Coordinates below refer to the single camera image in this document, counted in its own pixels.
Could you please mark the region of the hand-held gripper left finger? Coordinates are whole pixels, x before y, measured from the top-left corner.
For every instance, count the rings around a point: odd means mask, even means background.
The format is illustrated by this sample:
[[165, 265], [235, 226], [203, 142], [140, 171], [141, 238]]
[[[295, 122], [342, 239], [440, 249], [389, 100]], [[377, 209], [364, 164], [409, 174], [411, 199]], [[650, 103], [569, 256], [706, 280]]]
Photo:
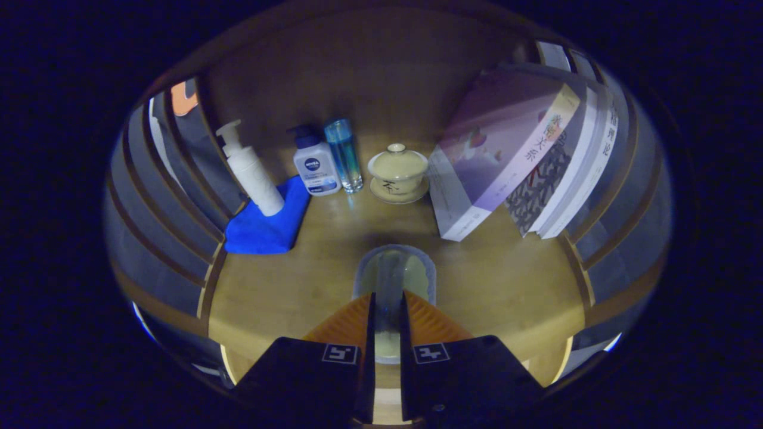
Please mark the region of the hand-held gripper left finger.
[[373, 420], [376, 296], [341, 307], [305, 338], [276, 339], [232, 396], [281, 425]]

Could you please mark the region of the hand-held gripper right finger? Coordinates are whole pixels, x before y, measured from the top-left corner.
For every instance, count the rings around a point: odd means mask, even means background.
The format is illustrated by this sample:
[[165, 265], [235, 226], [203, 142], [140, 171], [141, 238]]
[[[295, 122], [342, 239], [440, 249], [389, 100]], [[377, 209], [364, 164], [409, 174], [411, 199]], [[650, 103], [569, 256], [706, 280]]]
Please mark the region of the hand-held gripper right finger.
[[474, 336], [404, 291], [402, 416], [417, 424], [497, 424], [523, 415], [544, 388], [496, 336]]

